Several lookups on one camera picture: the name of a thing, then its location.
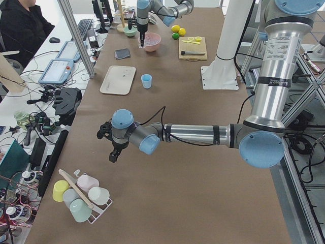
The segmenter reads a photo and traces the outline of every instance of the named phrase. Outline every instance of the blue plastic lid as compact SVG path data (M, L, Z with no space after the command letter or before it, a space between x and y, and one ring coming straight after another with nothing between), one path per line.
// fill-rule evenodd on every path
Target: blue plastic lid
M160 139L155 134L151 134L142 140L139 149L145 154L151 155L156 150L159 143Z
M133 123L133 115L126 109L119 109L114 112L112 126L117 129L125 129Z
M281 138L267 131L248 134L239 144L241 157L256 168L270 168L280 162L284 155Z
M274 2L286 14L303 16L316 12L325 0L274 0Z
M168 17L165 17L164 18L164 20L162 21L166 26L171 26L171 24L172 23L174 23L174 21L175 21L175 17L170 17L170 16L168 16Z
M267 41L269 39L269 36L266 32L258 32L258 38L261 41Z
M138 0L137 8L138 9L146 9L149 6L149 0Z

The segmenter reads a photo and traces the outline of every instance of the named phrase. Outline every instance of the yellow utensil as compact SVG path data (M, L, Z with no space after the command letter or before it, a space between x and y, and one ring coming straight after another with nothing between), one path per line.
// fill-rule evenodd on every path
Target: yellow utensil
M185 42L185 43L194 43L194 44L201 44L201 42L193 42L193 41L187 41L187 40L182 40L182 42Z

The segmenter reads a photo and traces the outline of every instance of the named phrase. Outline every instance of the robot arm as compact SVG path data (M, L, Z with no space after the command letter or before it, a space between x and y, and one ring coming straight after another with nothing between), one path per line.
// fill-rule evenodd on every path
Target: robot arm
M153 123L143 126L134 121L131 112L120 109L114 113L108 126L102 126L97 134L99 139L107 135L105 137L113 142L114 155L117 156L110 157L110 160L115 162L129 142L150 155L163 140L226 145L238 148L242 158L252 166L268 168L277 164L284 154L281 137L285 128L281 117L300 43L311 31L315 11L324 2L270 0L265 7L262 24L269 39L252 111L243 124L194 126Z
M140 32L140 45L144 46L145 33L148 31L149 12L155 13L166 26L170 26L175 19L190 14L194 7L194 0L174 0L178 5L166 8L160 0L138 0L137 26Z

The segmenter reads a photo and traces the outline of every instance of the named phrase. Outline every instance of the black jacket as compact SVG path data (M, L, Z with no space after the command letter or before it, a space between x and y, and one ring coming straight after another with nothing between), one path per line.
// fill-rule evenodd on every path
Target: black jacket
M6 50L19 50L19 54L10 58L26 67L54 26L42 16L38 5L29 8L29 12L18 0L4 0L0 10L0 31Z

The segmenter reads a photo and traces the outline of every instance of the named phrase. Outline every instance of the pink bowl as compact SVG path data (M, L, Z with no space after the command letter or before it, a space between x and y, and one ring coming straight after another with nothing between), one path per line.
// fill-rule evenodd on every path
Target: pink bowl
M161 43L161 37L160 35L152 32L148 32L145 34L144 38L144 50L146 52L154 52L156 51Z

